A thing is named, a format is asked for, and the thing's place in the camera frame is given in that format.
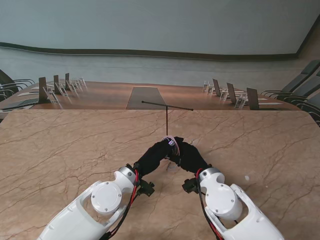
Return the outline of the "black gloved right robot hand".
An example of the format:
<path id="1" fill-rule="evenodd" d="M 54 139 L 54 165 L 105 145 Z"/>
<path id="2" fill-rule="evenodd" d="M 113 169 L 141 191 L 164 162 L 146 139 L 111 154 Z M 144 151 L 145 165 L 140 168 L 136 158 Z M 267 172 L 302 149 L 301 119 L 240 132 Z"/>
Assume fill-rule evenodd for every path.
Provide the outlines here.
<path id="1" fill-rule="evenodd" d="M 176 136 L 174 139 L 179 148 L 179 155 L 172 156 L 170 158 L 171 161 L 175 162 L 183 170 L 194 174 L 199 169 L 205 170 L 208 168 L 208 164 L 195 146 L 185 142 L 181 137 Z"/>

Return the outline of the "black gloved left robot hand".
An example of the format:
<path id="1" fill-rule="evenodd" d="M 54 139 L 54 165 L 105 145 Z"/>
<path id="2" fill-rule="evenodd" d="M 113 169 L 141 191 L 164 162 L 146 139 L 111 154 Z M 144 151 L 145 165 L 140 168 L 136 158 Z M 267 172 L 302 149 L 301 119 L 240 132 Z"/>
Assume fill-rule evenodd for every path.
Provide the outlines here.
<path id="1" fill-rule="evenodd" d="M 142 178 L 156 170 L 161 160 L 171 155 L 173 150 L 174 144 L 170 144 L 167 139 L 156 142 L 134 163 L 133 168 L 138 171 L 139 176 Z"/>

